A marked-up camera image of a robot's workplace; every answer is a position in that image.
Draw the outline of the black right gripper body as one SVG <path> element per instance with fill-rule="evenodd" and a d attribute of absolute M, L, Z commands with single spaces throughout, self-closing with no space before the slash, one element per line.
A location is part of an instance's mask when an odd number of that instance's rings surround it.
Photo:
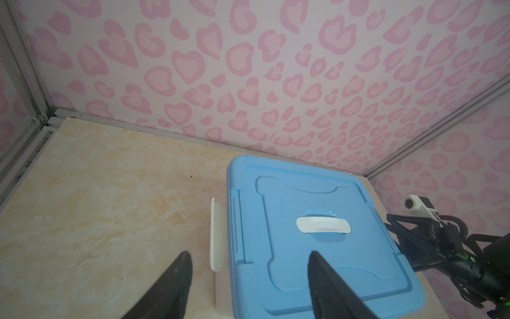
<path fill-rule="evenodd" d="M 436 228 L 432 223 L 417 227 L 414 232 L 433 248 L 430 253 L 421 253 L 414 259 L 415 272 L 439 269 L 469 259 L 463 246 L 468 237 L 468 226 L 463 221 L 446 221 Z"/>

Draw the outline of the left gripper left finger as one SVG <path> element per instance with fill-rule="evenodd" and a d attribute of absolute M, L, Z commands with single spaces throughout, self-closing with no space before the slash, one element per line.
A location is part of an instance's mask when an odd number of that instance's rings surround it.
<path fill-rule="evenodd" d="M 192 276 L 191 254 L 183 251 L 123 318 L 183 318 Z"/>

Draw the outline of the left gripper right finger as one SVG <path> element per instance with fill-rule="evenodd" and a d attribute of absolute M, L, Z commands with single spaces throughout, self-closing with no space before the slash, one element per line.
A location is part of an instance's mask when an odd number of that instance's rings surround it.
<path fill-rule="evenodd" d="M 377 319 L 317 251 L 309 256 L 308 281 L 316 318 Z"/>

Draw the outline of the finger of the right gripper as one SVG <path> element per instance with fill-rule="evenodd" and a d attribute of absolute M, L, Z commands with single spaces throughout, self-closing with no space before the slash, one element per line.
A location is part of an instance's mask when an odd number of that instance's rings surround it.
<path fill-rule="evenodd" d="M 437 268 L 446 260 L 446 246 L 438 239 L 433 239 L 429 243 L 411 243 L 397 238 L 396 243 L 414 272 Z"/>
<path fill-rule="evenodd" d="M 434 239 L 434 220 L 429 217 L 412 217 L 388 214 L 386 228 L 398 239 L 411 243 L 429 243 Z"/>

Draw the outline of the blue plastic bin lid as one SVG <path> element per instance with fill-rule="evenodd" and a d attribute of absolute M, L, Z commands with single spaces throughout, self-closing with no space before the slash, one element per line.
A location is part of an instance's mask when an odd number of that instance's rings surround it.
<path fill-rule="evenodd" d="M 379 318 L 424 306 L 417 275 L 356 177 L 239 156 L 227 170 L 227 205 L 235 318 L 312 318 L 312 252 Z"/>

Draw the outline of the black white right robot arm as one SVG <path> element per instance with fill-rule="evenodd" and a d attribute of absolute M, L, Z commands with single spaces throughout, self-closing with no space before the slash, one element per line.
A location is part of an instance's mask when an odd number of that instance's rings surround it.
<path fill-rule="evenodd" d="M 449 215 L 437 221 L 389 214 L 387 221 L 415 272 L 436 269 L 473 306 L 494 303 L 490 318 L 509 317 L 509 235 L 469 234 L 461 219 Z"/>

